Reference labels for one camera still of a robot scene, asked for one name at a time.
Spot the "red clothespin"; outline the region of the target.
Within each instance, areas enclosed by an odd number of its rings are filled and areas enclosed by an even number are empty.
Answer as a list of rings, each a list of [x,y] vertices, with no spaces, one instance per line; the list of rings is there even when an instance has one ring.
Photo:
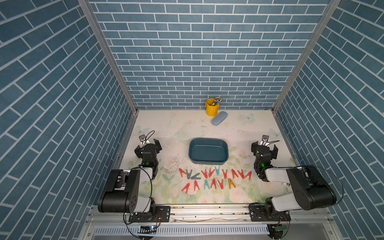
[[[228,170],[222,170],[224,179],[228,178]]]
[[[246,175],[245,175],[245,179],[248,178],[249,181],[251,180],[252,178],[252,171],[249,171]]]
[[[239,175],[241,176],[242,179],[245,178],[245,175],[244,175],[244,171],[243,170],[240,170],[238,171]]]
[[[239,177],[238,173],[234,169],[231,169],[231,172],[232,172],[232,175],[233,175],[233,179]]]
[[[179,169],[179,172],[180,172],[180,174],[181,174],[181,177],[183,177],[183,175],[186,175],[187,173],[184,171],[184,170],[182,170],[182,169]]]
[[[203,176],[205,177],[205,179],[208,179],[208,178],[209,178],[209,173],[208,173],[207,169],[204,169],[204,171],[201,170],[201,173],[203,174]]]
[[[216,172],[216,170],[211,170],[211,168],[210,168],[208,177],[211,178],[213,173],[215,173],[215,172]]]

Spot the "grey-teal clothespin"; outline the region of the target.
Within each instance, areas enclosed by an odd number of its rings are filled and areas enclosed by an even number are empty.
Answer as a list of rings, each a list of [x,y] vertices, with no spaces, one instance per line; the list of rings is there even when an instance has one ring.
[[[190,180],[192,177],[193,170],[186,170],[187,173],[187,179]]]
[[[191,176],[191,180],[200,180],[200,179],[201,179],[200,173],[197,173],[197,174]]]

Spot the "orange clothespin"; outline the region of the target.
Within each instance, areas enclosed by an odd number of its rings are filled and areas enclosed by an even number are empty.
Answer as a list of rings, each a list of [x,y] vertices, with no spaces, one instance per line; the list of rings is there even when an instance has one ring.
[[[236,185],[235,185],[235,183],[233,182],[233,180],[232,179],[228,179],[228,182],[229,182],[229,189],[232,189],[232,188],[236,188]]]

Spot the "teal clothespin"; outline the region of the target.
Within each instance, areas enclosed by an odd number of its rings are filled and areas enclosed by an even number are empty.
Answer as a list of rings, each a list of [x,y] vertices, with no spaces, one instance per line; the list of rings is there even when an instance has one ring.
[[[217,176],[220,175],[220,170],[221,170],[220,166],[218,166],[218,167],[215,166],[215,173],[216,173]]]

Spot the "teal plastic storage box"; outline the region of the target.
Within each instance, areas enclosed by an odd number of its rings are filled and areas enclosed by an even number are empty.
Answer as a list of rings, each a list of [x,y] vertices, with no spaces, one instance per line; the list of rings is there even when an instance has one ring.
[[[195,138],[189,145],[189,158],[194,164],[223,165],[229,159],[228,144],[221,139]]]

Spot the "red clothespin second row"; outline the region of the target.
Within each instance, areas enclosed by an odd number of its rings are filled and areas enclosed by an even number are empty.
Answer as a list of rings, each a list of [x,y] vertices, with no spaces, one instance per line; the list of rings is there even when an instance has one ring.
[[[185,193],[187,194],[188,191],[189,191],[189,188],[190,188],[190,183],[187,183],[187,184],[185,185],[185,187],[182,189],[182,192],[185,192]]]
[[[223,190],[224,189],[224,180],[217,180],[217,183],[219,184],[220,188]]]
[[[210,186],[210,189],[217,189],[217,181],[216,181],[216,179],[212,179],[212,184]]]
[[[197,192],[199,190],[200,190],[199,184],[198,184],[197,180],[194,180],[194,191]]]

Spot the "teal clothespin second row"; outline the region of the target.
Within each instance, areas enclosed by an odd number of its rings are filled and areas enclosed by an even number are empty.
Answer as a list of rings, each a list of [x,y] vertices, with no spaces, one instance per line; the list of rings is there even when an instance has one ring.
[[[210,189],[210,185],[209,185],[207,179],[205,179],[205,181],[204,181],[204,190],[206,190],[206,189],[208,189],[208,190]]]

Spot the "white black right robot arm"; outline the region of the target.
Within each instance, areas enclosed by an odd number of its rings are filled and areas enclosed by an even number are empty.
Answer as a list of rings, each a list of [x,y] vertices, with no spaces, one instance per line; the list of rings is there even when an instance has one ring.
[[[335,191],[323,178],[316,166],[274,167],[272,160],[277,159],[278,148],[271,150],[269,142],[254,142],[251,152],[256,157],[254,169],[263,182],[281,183],[291,187],[289,194],[271,197],[266,200],[269,212],[287,212],[292,210],[312,210],[326,208],[338,203]]]

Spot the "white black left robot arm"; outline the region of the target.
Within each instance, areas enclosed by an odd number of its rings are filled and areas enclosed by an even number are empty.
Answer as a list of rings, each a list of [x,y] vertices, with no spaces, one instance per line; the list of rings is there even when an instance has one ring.
[[[162,150],[159,140],[150,143],[141,136],[141,143],[135,154],[142,160],[139,167],[131,170],[111,170],[98,201],[100,213],[123,213],[152,219],[155,216],[155,200],[150,191],[149,197],[139,196],[140,183],[152,181],[158,173],[157,154]]]

